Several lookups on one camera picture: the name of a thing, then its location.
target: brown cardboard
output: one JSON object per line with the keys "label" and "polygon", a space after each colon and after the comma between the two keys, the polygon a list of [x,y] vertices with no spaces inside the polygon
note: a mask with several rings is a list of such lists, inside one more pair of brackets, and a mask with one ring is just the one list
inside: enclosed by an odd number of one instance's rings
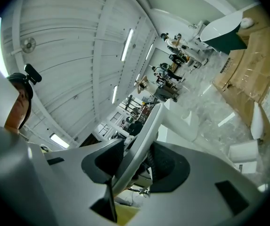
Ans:
{"label": "brown cardboard", "polygon": [[243,12],[243,18],[250,17],[254,21],[254,25],[250,28],[243,29],[240,28],[237,32],[238,36],[242,41],[248,45],[250,34],[261,30],[266,27],[270,27],[270,16],[267,14],[266,10],[262,5],[257,5]]}
{"label": "brown cardboard", "polygon": [[248,48],[244,52],[232,51],[227,64],[233,67],[218,74],[213,84],[248,127],[252,122],[254,101],[259,103],[264,122],[263,139],[268,140],[270,121],[262,102],[270,92],[270,27],[252,33]]}

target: black pants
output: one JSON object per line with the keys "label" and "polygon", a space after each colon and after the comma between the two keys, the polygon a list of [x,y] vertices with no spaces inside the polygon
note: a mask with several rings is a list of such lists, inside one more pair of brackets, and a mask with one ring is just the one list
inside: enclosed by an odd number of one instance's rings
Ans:
{"label": "black pants", "polygon": [[181,80],[182,77],[175,75],[171,70],[167,70],[168,76],[176,80]]}

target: bathtub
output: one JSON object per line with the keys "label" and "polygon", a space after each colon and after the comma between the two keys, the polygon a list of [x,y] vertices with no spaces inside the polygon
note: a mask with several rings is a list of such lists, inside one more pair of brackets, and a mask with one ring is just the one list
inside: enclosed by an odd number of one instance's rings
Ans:
{"label": "bathtub", "polygon": [[209,23],[203,29],[200,40],[227,55],[231,50],[247,48],[236,34],[242,18],[243,12],[237,11]]}

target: gray tiled floor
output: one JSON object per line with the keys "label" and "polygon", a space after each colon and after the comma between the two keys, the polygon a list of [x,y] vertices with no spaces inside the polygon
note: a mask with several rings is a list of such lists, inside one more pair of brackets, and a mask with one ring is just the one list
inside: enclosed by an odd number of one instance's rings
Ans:
{"label": "gray tiled floor", "polygon": [[[183,106],[188,113],[189,111],[197,113],[199,132],[227,154],[230,145],[251,140],[252,135],[250,129],[237,114],[227,123],[218,126],[222,120],[234,112],[216,88],[211,85],[228,56],[211,51],[208,51],[208,56],[209,62],[205,66],[192,70],[193,66],[183,65],[176,72],[177,75],[184,74],[186,78],[184,82],[178,84],[181,92],[178,104]],[[252,175],[246,174],[258,186],[270,183],[270,141],[260,145],[259,152],[257,172]]]}

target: white machine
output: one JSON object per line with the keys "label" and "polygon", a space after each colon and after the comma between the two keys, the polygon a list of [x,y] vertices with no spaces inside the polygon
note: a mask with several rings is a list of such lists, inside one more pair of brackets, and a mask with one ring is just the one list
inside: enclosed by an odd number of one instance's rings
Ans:
{"label": "white machine", "polygon": [[157,142],[160,125],[171,122],[164,110],[154,107],[126,155],[118,139],[43,154],[0,127],[0,196],[32,225],[115,225],[113,195],[145,162],[150,198],[127,225],[240,224],[260,192],[215,155]]}

